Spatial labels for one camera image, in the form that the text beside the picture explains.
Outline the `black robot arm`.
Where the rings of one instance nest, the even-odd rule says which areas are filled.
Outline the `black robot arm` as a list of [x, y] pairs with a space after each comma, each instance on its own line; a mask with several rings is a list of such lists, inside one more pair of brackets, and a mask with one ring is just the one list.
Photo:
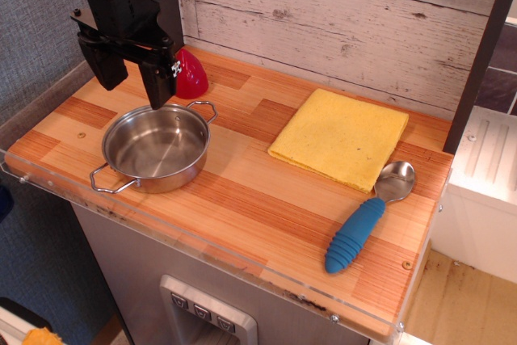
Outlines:
[[95, 77], [113, 90], [137, 64], [152, 109], [176, 93], [181, 71], [175, 54], [183, 47], [179, 0], [87, 0], [73, 11], [78, 43]]

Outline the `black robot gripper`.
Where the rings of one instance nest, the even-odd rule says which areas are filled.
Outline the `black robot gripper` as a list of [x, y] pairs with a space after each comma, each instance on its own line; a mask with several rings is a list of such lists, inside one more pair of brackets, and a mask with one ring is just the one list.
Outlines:
[[88, 9], [75, 10], [78, 43], [88, 65], [106, 90], [128, 77], [124, 61], [138, 65], [149, 104], [163, 107], [176, 95], [181, 63], [174, 41], [158, 24], [163, 0], [87, 0]]

